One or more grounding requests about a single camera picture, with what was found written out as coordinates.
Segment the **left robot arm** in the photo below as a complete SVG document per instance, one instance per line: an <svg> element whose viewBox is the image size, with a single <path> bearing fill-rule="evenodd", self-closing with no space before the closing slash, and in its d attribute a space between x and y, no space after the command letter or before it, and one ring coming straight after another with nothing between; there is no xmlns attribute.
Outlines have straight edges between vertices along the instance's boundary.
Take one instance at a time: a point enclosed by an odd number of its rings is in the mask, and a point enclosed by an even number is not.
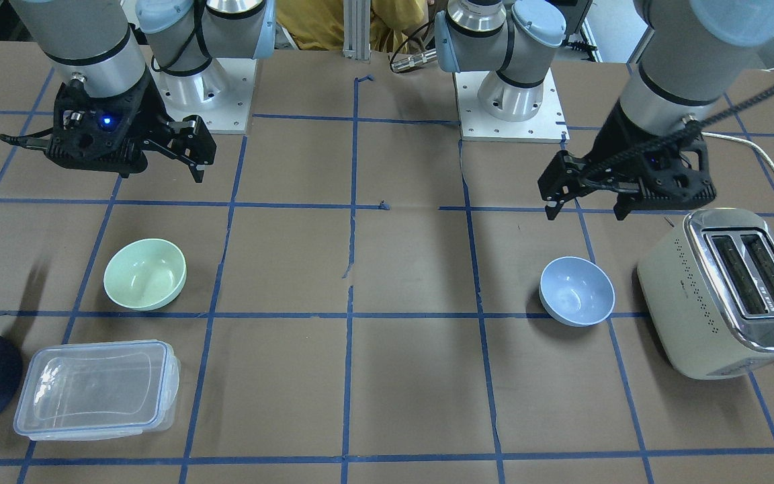
<svg viewBox="0 0 774 484"><path fill-rule="evenodd" d="M774 38L774 1L636 1L653 34L586 155L556 153L538 189L546 216L595 191L617 195L615 217L691 210L714 201L706 126L774 96L774 85L712 113L750 55ZM540 94L565 18L547 1L451 1L433 19L446 73L486 71L488 112L514 120L507 93Z"/></svg>

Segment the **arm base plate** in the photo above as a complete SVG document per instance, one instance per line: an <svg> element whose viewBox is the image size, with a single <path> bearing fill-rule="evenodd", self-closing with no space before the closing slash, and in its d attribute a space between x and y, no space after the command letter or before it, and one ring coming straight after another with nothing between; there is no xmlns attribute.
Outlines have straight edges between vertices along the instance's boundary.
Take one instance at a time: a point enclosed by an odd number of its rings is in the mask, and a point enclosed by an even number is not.
<svg viewBox="0 0 774 484"><path fill-rule="evenodd" d="M461 139L484 142L568 142L570 135L551 70L531 88L507 85L496 73L454 74Z"/></svg>
<svg viewBox="0 0 774 484"><path fill-rule="evenodd" d="M246 134L258 64L255 59L219 58L202 73L153 73L153 79L172 118L195 114L212 134Z"/></svg>

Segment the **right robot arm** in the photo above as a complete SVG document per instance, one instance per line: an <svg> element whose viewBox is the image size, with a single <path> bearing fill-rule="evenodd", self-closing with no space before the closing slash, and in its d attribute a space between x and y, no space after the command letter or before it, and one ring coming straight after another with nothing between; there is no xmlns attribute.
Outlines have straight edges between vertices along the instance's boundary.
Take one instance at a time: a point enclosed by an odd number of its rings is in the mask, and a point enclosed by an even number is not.
<svg viewBox="0 0 774 484"><path fill-rule="evenodd" d="M119 1L10 4L62 83L51 128L0 138L65 169L126 178L154 151L201 183L217 150L203 114L241 92L221 60L254 65L273 55L279 34L350 57L417 43L390 62L393 73L435 61L458 83L477 76L471 105L460 102L466 131L475 120L497 140L519 129L516 140L568 140L551 74L568 22L547 1L138 1L135 24Z"/></svg>

